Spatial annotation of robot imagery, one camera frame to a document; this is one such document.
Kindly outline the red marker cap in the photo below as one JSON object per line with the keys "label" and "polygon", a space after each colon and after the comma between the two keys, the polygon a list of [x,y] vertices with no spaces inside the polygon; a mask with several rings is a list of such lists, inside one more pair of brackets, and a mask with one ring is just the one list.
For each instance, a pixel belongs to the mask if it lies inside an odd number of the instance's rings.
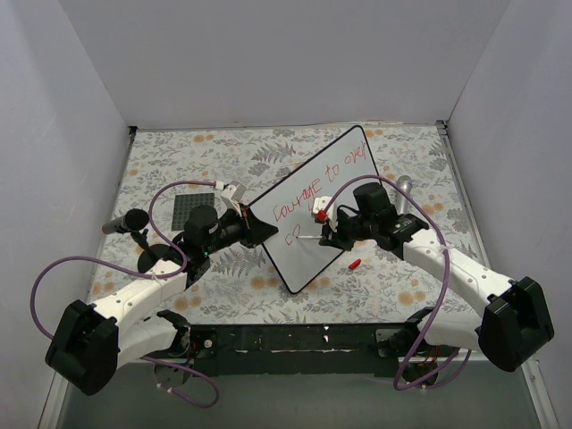
{"label": "red marker cap", "polygon": [[355,260],[354,262],[352,262],[352,263],[349,265],[349,270],[355,270],[356,268],[358,268],[358,267],[360,266],[360,264],[361,264],[361,260],[360,260],[360,259]]}

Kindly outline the white board with black frame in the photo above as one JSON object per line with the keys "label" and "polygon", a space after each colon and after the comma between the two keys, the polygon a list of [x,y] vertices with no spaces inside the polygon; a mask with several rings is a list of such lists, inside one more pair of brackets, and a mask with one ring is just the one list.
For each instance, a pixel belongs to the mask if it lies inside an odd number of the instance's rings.
{"label": "white board with black frame", "polygon": [[279,230],[262,247],[289,292],[303,290],[342,254],[318,240],[296,239],[321,233],[311,213],[314,199],[331,197],[348,181],[368,174],[379,172],[365,131],[356,125],[249,204]]}

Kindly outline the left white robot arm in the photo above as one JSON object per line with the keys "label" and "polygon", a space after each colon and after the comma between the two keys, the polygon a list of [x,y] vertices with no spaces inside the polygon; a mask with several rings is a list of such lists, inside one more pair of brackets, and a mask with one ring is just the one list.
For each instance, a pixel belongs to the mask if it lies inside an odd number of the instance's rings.
{"label": "left white robot arm", "polygon": [[190,323],[160,305],[197,282],[210,267],[210,255],[235,243],[254,248],[277,231],[246,206],[223,215],[211,206],[193,208],[173,246],[143,278],[90,304],[76,300],[64,310],[46,364],[93,395],[135,359],[152,353],[185,357],[191,345]]}

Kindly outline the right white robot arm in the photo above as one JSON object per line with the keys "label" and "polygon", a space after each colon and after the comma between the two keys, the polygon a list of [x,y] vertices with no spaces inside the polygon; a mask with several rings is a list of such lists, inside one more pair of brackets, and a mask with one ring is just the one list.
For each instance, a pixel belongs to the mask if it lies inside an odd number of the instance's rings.
{"label": "right white robot arm", "polygon": [[456,321],[436,306],[426,307],[381,342],[384,353],[424,355],[437,346],[483,353],[499,369],[513,372],[554,337],[541,285],[529,277],[515,281],[495,273],[442,243],[437,231],[413,214],[400,214],[382,184],[368,182],[353,191],[355,207],[330,197],[315,199],[312,215],[322,226],[320,245],[352,250],[372,240],[441,280],[472,308]]}

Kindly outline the silver microphone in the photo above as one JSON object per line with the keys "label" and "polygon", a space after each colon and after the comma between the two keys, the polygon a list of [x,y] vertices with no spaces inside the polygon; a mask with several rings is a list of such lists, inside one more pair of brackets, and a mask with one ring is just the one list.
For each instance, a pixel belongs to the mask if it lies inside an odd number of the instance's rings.
{"label": "silver microphone", "polygon": [[396,190],[395,207],[398,215],[405,215],[408,212],[408,196],[413,188],[413,181],[410,176],[402,175],[398,178]]}

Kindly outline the floral patterned table mat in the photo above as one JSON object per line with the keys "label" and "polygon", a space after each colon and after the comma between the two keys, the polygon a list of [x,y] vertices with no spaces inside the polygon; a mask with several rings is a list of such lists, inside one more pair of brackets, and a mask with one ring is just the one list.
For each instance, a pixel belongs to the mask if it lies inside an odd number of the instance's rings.
{"label": "floral patterned table mat", "polygon": [[[335,140],[342,127],[138,132],[114,211],[151,209],[157,230],[150,244],[171,233],[174,199],[204,193],[213,180],[237,181],[245,199],[257,197],[281,177],[284,164],[306,161]],[[415,201],[446,240],[473,259],[482,252],[464,202],[450,151],[434,126],[371,125],[365,134],[379,173],[413,179]],[[355,270],[349,265],[360,259]],[[303,291],[291,294],[261,248],[233,246],[215,254],[199,282],[164,307],[193,324],[318,324],[401,322],[432,305],[441,283],[431,275],[359,242]]]}

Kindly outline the black front mounting rail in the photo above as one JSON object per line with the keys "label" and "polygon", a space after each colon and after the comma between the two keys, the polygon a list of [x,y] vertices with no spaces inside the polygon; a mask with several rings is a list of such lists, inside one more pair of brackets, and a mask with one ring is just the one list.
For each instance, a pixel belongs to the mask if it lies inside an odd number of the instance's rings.
{"label": "black front mounting rail", "polygon": [[195,325],[184,361],[208,376],[394,376],[417,337],[404,324]]}

